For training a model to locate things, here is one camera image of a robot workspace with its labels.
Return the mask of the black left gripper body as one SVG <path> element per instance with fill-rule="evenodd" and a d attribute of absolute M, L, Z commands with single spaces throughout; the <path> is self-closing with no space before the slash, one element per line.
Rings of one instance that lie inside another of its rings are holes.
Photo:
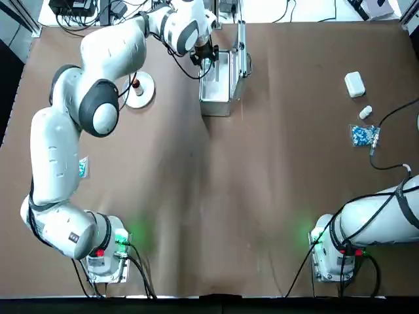
<path fill-rule="evenodd" d="M 213 48 L 211 44 L 205 44 L 195 47 L 195 56 L 198 61 L 204 59 L 213 60 Z"/>

